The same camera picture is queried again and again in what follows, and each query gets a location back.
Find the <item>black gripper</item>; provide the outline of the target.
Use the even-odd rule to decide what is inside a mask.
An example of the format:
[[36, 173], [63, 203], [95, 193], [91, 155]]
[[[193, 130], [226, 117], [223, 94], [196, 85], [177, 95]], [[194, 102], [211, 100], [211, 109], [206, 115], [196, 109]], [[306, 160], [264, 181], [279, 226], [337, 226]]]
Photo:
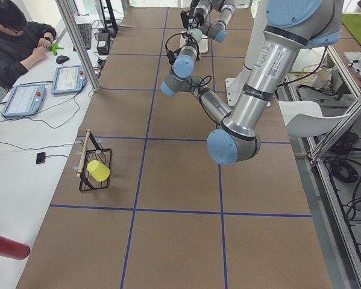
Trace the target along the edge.
[[199, 45], [194, 40], [187, 40], [180, 51], [180, 55], [199, 56]]
[[180, 13], [181, 21], [185, 29], [198, 28], [204, 23], [204, 10], [191, 8]]

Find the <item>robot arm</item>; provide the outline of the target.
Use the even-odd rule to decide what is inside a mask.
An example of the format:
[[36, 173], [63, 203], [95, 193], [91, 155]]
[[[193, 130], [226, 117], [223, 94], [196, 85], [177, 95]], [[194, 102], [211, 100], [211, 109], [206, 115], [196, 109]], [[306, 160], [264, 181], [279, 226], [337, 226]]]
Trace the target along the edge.
[[187, 10], [180, 13], [181, 22], [194, 39], [206, 36], [218, 43], [227, 37], [227, 27], [236, 11], [234, 1], [191, 1]]
[[189, 19], [196, 34], [189, 36], [173, 61], [161, 91], [168, 96], [191, 93], [219, 125], [207, 138], [207, 150], [216, 163], [231, 165], [258, 153], [261, 141], [255, 127], [275, 89], [301, 49], [326, 47], [339, 40], [343, 5], [342, 1], [260, 1], [248, 48], [256, 57], [239, 74], [240, 94], [230, 108], [193, 71], [199, 57], [199, 37], [223, 42], [235, 4], [198, 1]]

